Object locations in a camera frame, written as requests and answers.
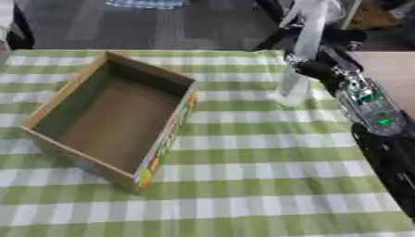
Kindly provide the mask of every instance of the green checkered tablecloth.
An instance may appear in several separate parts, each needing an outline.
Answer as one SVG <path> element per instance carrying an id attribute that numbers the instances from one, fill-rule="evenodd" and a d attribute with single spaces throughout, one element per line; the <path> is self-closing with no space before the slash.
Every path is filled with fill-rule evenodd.
<path id="1" fill-rule="evenodd" d="M 336 101 L 268 94 L 279 52 L 120 51 L 200 81 L 196 112 L 141 196 L 42 155 L 18 125 L 98 51 L 18 51 L 0 75 L 0 236 L 415 236 Z"/>

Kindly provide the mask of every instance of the open cardboard tray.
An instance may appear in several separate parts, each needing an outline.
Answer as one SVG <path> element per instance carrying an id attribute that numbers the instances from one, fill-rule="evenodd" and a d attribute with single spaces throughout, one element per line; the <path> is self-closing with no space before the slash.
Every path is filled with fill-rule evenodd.
<path id="1" fill-rule="evenodd" d="M 194 80 L 105 52 L 21 128 L 47 154 L 137 193 L 194 104 Z"/>

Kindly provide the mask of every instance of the colorful box print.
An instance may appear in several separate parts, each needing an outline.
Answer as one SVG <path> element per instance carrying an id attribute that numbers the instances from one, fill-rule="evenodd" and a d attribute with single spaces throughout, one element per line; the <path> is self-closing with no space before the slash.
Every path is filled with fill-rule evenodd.
<path id="1" fill-rule="evenodd" d="M 189 112 L 195 107 L 195 90 L 189 91 L 186 98 L 171 116 L 167 126 L 161 133 L 161 140 L 157 142 L 143 161 L 139 175 L 135 178 L 136 191 L 141 191 L 148 187 L 159 165 L 164 163 L 166 154 L 176 138 L 179 127 L 182 126 Z"/>

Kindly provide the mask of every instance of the floor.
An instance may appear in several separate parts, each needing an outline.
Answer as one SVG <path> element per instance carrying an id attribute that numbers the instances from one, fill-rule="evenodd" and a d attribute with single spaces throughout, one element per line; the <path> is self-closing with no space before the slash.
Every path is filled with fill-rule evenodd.
<path id="1" fill-rule="evenodd" d="M 39 49 L 252 50 L 276 29 L 264 12 L 252 9 L 253 0 L 194 0 L 173 10 L 113 7 L 105 0 L 19 3 Z M 361 50 L 410 50 L 399 33 L 370 32 Z"/>

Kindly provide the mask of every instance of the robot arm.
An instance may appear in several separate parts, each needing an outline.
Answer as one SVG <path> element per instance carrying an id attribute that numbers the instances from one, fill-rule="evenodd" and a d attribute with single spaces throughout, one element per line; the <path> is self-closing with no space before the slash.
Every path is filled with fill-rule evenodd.
<path id="1" fill-rule="evenodd" d="M 297 73 L 319 80 L 352 122 L 363 155 L 401 208 L 415 219 L 415 123 L 345 51 L 322 45 L 316 60 L 288 54 Z"/>

